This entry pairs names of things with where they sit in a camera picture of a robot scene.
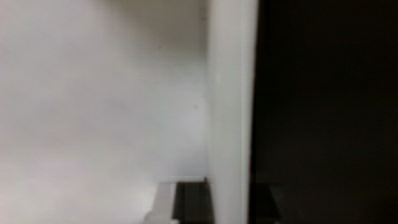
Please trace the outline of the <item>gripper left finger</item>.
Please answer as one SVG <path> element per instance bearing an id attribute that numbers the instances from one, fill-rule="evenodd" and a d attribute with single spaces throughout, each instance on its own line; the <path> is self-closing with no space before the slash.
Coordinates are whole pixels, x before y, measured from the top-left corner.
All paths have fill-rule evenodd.
<path id="1" fill-rule="evenodd" d="M 176 185 L 173 219 L 180 224 L 215 224 L 208 181 Z"/>

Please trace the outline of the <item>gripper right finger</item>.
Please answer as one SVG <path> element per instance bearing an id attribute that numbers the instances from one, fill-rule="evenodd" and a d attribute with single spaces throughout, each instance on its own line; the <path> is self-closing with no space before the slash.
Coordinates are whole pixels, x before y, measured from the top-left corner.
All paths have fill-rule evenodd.
<path id="1" fill-rule="evenodd" d="M 281 215 L 267 184 L 251 185 L 251 224 L 278 224 Z"/>

